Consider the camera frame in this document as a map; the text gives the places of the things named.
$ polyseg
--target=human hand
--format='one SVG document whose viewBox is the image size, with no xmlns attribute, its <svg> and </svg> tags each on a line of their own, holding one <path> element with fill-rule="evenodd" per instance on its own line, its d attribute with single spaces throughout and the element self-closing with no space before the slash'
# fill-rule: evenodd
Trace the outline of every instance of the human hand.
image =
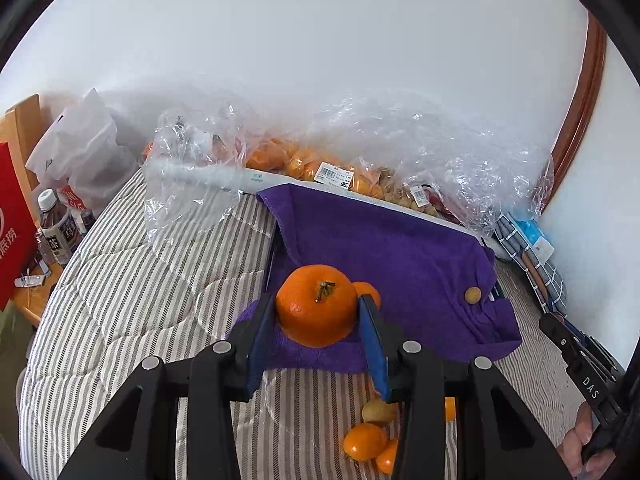
<svg viewBox="0 0 640 480">
<path fill-rule="evenodd" d="M 605 449 L 593 455 L 584 465 L 580 452 L 582 446 L 591 440 L 592 435 L 591 409 L 586 402 L 583 402 L 575 417 L 575 427 L 567 432 L 562 444 L 558 446 L 558 453 L 572 476 L 577 477 L 583 469 L 587 472 L 587 475 L 580 477 L 580 480 L 598 480 L 616 457 L 612 449 Z"/>
</svg>

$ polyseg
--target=orange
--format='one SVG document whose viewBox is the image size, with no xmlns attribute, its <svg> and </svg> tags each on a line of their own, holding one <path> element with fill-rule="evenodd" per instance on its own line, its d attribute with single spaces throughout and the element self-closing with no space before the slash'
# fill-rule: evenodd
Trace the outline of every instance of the orange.
<svg viewBox="0 0 640 480">
<path fill-rule="evenodd" d="M 444 398 L 444 419 L 447 422 L 456 420 L 456 399 L 455 397 Z"/>
<path fill-rule="evenodd" d="M 361 195 L 368 195 L 371 192 L 371 184 L 363 175 L 355 173 L 351 179 L 350 190 L 360 193 Z"/>
<path fill-rule="evenodd" d="M 380 187 L 379 184 L 374 184 L 373 186 L 371 186 L 371 190 L 369 191 L 369 194 L 373 198 L 379 198 L 380 200 L 385 199 L 385 192 L 382 191 L 382 188 Z"/>
<path fill-rule="evenodd" d="M 246 166 L 259 171 L 279 170 L 284 166 L 284 160 L 285 152 L 282 147 L 268 140 L 252 152 Z"/>
<path fill-rule="evenodd" d="M 316 177 L 320 164 L 322 164 L 322 160 L 319 159 L 312 160 L 310 163 L 306 164 L 305 171 L 302 173 L 302 180 L 312 182 Z"/>
<path fill-rule="evenodd" d="M 388 475 L 394 471 L 396 452 L 398 452 L 398 439 L 392 438 L 384 451 L 376 457 L 376 465 L 380 471 Z"/>
<path fill-rule="evenodd" d="M 325 155 L 323 160 L 327 164 L 331 164 L 332 166 L 335 166 L 336 168 L 340 168 L 342 166 L 342 163 L 340 162 L 340 159 L 334 157 L 333 155 Z"/>
<path fill-rule="evenodd" d="M 347 337 L 356 323 L 358 295 L 353 284 L 326 265 L 294 270 L 276 294 L 276 314 L 289 339 L 322 348 Z"/>
<path fill-rule="evenodd" d="M 297 150 L 291 160 L 285 165 L 285 171 L 289 176 L 300 179 L 305 173 L 305 164 L 311 160 L 313 153 L 311 150 Z"/>
<path fill-rule="evenodd" d="M 386 433 L 375 424 L 358 424 L 344 437 L 342 449 L 354 460 L 371 460 L 385 450 Z"/>
<path fill-rule="evenodd" d="M 363 294 L 369 294 L 373 298 L 373 303 L 376 304 L 376 307 L 380 309 L 382 306 L 382 299 L 380 298 L 380 293 L 367 282 L 353 282 L 353 286 L 356 288 L 356 292 L 358 293 L 358 297 Z"/>
<path fill-rule="evenodd" d="M 284 140 L 279 143 L 287 154 L 287 158 L 292 158 L 298 150 L 298 145 L 290 140 Z"/>
</svg>

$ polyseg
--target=gray striped mattress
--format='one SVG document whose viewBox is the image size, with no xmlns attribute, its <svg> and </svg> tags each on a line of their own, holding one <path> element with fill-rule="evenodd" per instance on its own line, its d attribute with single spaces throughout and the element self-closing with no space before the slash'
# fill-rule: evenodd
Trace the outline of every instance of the gray striped mattress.
<svg viewBox="0 0 640 480">
<path fill-rule="evenodd" d="M 147 355 L 185 359 L 228 333 L 260 294 L 274 219 L 253 196 L 212 230 L 192 224 L 174 243 L 145 242 L 138 172 L 101 215 L 64 272 L 36 334 L 20 402 L 20 454 L 35 479 L 55 478 L 92 421 Z M 497 264 L 523 344 L 498 362 L 551 440 L 573 426 L 579 393 L 538 330 L 519 269 Z M 243 479 L 384 478 L 340 440 L 372 396 L 367 377 L 272 370 L 248 404 L 232 407 Z M 398 426 L 388 428 L 391 436 Z M 447 478 L 455 478 L 455 423 Z M 186 478 L 186 403 L 178 415 L 178 479 Z"/>
</svg>

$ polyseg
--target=blue gripper pad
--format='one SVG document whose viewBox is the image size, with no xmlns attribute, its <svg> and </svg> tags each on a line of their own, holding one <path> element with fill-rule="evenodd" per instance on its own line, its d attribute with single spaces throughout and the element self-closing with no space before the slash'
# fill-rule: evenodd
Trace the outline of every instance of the blue gripper pad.
<svg viewBox="0 0 640 480">
<path fill-rule="evenodd" d="M 362 296 L 358 299 L 358 330 L 360 332 L 360 341 L 364 348 L 364 355 L 367 359 L 367 367 L 373 379 L 373 385 L 382 400 L 390 400 L 391 388 L 389 387 L 388 362 L 382 350 L 378 332 L 373 325 L 371 314 Z"/>
<path fill-rule="evenodd" d="M 255 334 L 254 342 L 251 346 L 248 358 L 248 369 L 246 374 L 246 390 L 249 396 L 260 387 L 262 382 L 262 374 L 267 365 L 268 351 L 271 346 L 271 338 L 276 320 L 275 299 L 268 295 L 260 298 L 258 306 L 255 309 L 254 317 L 259 316 L 262 309 L 265 309 L 264 315 L 260 320 L 260 325 Z"/>
</svg>

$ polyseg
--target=price label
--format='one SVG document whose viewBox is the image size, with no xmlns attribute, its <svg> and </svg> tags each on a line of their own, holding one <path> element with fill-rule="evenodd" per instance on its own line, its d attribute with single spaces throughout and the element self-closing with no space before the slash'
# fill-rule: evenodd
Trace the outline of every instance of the price label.
<svg viewBox="0 0 640 480">
<path fill-rule="evenodd" d="M 411 191 L 411 194 L 414 196 L 415 203 L 417 203 L 418 207 L 429 205 L 429 199 L 422 189 L 422 186 L 412 186 L 409 188 L 409 191 Z"/>
<path fill-rule="evenodd" d="M 349 189 L 351 185 L 351 179 L 353 179 L 353 171 L 343 170 L 333 164 L 322 162 L 318 168 L 318 172 L 314 177 L 316 182 L 321 184 L 330 184 L 331 186 L 341 187 L 343 189 Z"/>
</svg>

